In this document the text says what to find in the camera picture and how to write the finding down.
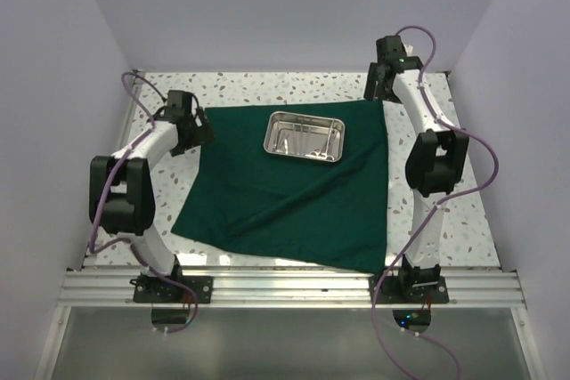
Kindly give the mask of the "stainless steel tray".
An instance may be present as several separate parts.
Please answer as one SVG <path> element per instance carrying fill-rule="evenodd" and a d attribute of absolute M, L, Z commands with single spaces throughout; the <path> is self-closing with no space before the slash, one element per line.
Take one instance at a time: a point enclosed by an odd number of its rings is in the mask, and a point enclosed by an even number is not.
<path fill-rule="evenodd" d="M 269 116 L 263 147 L 277 156 L 336 163 L 343 156 L 345 135 L 339 118 L 276 111 Z"/>

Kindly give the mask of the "green surgical cloth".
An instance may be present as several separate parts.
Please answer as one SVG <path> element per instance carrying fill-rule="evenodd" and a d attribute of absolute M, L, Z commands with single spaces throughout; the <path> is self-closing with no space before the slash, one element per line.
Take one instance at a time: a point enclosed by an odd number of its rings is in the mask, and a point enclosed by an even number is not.
<path fill-rule="evenodd" d="M 215 139 L 172 232 L 226 252 L 376 274 L 387 252 L 388 138 L 373 101 L 298 104 L 346 125 L 335 163 L 276 156 L 263 140 L 271 106 L 209 108 Z"/>

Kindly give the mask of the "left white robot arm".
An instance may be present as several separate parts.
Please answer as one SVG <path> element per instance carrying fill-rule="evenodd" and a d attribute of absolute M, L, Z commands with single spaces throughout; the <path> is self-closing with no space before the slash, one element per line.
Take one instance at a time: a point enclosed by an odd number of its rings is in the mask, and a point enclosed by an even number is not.
<path fill-rule="evenodd" d="M 142 274 L 156 278 L 153 290 L 165 302 L 183 296 L 185 281 L 154 224 L 151 171 L 165 155 L 176 157 L 213 140 L 205 110 L 178 104 L 150 117 L 147 127 L 122 149 L 91 161 L 89 252 L 96 255 L 119 242 L 126 244 Z"/>

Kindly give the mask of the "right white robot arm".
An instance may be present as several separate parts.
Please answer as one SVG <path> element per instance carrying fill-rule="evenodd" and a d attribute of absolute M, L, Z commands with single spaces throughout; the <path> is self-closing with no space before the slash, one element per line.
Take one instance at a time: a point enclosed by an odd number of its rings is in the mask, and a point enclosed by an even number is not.
<path fill-rule="evenodd" d="M 364 90 L 368 101 L 401 103 L 416 134 L 404 167 L 413 192 L 411 241 L 397 273 L 379 285 L 376 303 L 449 301 L 440 266 L 444 197 L 462 178 L 469 138 L 452 129 L 420 68 L 416 57 L 372 63 Z"/>

